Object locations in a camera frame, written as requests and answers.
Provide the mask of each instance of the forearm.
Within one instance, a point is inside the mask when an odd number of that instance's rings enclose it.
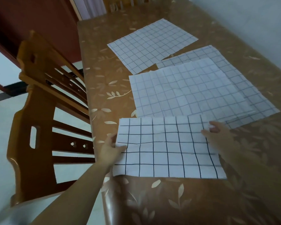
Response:
[[[94,163],[67,191],[52,202],[32,225],[85,225],[108,167]]]
[[[281,220],[281,173],[240,149],[231,150],[226,161]]]

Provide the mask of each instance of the hand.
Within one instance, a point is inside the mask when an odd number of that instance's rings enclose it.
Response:
[[[115,164],[120,154],[127,149],[127,146],[115,147],[117,133],[109,135],[103,144],[99,154],[97,163],[110,167]]]
[[[232,134],[229,129],[221,122],[210,121],[213,128],[210,130],[201,130],[201,133],[207,138],[208,142],[216,148],[223,159],[227,162],[228,155],[235,149],[237,144],[235,143]]]

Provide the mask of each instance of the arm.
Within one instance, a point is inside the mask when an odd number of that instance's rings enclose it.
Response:
[[[211,121],[210,124],[214,127],[210,131],[202,130],[202,134],[281,220],[281,173],[271,170],[241,150],[222,123]]]
[[[85,225],[110,167],[125,146],[112,147],[116,134],[110,135],[102,146],[97,161],[63,194],[53,201],[32,225]]]

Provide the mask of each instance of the chair backrest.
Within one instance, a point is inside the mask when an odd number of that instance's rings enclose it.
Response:
[[[19,47],[17,60],[22,70],[19,75],[20,80],[29,85],[38,85],[88,116],[85,86],[61,66],[67,66],[83,82],[84,77],[41,35],[33,30],[30,31],[29,39],[22,41]],[[48,82],[72,94],[85,105],[50,86]]]
[[[53,120],[55,108],[64,107],[58,105],[60,102],[64,104],[63,100],[36,85],[29,85],[27,90],[26,103],[14,116],[7,149],[7,159],[13,165],[16,180],[11,205],[59,193],[70,187],[75,181],[56,182],[54,164],[95,162],[89,157],[52,155],[52,151],[94,154],[92,141],[53,132],[53,127],[87,137],[92,137],[92,134]],[[37,131],[35,147],[30,146],[32,127]]]
[[[105,0],[111,12],[124,9],[124,7],[134,6],[137,1],[135,0]]]

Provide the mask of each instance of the white wall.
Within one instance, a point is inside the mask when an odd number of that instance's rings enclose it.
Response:
[[[20,69],[0,53],[0,84],[7,86],[19,82]]]
[[[281,0],[192,0],[281,68]]]

